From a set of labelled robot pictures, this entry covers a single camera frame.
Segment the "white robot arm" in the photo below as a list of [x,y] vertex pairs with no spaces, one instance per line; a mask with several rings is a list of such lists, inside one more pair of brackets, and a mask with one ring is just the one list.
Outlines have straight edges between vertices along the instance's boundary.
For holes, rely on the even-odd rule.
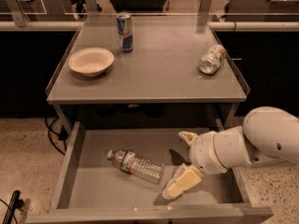
[[225,174],[231,168],[299,163],[299,118],[272,106],[251,110],[243,124],[221,132],[182,131],[189,146],[189,165],[182,164],[162,195],[174,200],[202,181],[204,175]]

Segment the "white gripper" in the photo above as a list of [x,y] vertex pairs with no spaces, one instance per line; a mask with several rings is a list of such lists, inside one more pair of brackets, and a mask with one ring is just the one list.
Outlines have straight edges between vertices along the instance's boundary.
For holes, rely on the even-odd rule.
[[189,158],[193,165],[181,164],[176,170],[173,178],[162,191],[163,197],[167,200],[174,200],[183,192],[199,184],[202,181],[202,172],[207,175],[219,175],[228,171],[216,154],[214,147],[216,132],[197,135],[181,131],[178,136],[190,147]]

